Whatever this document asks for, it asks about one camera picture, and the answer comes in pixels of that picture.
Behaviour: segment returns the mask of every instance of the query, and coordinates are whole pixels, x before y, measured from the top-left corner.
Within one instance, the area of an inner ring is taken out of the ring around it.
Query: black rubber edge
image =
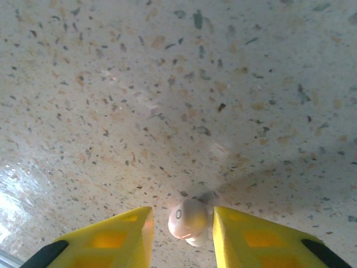
[[[328,268],[352,268],[352,266],[341,259],[336,253],[334,253],[324,244],[315,242],[310,239],[302,239],[301,242]]]
[[[59,254],[68,247],[69,243],[60,240],[44,246],[29,258],[20,268],[46,268],[55,260]]]

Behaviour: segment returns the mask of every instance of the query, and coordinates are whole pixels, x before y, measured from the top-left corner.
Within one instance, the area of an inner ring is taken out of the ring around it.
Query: white round object
[[[193,236],[191,238],[186,239],[186,242],[194,247],[203,246],[208,240],[208,228],[205,228],[202,232]]]
[[[197,199],[187,199],[179,204],[168,218],[170,233],[179,239],[188,239],[208,226],[206,206]]]

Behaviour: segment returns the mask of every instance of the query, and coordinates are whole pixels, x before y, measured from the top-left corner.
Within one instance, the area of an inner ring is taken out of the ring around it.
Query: yellow plastic part
[[[149,268],[151,207],[140,207],[57,238],[68,247],[49,268]]]
[[[225,207],[214,208],[218,268],[326,268],[301,242],[316,237]]]

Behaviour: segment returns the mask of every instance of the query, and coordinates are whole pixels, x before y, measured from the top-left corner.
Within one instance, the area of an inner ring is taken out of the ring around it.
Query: translucent yellow panel
[[[127,236],[126,232],[102,231],[86,244],[85,247],[95,248],[120,248]]]
[[[302,265],[296,256],[260,256],[263,268],[307,268]]]
[[[245,230],[242,234],[249,247],[283,247],[286,245],[276,233],[269,230]]]

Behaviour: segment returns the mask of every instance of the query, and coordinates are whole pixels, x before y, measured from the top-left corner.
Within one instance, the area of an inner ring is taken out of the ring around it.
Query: speckled floor
[[[215,267],[167,229],[204,195],[357,264],[355,0],[0,5],[1,249],[150,205],[152,267]]]

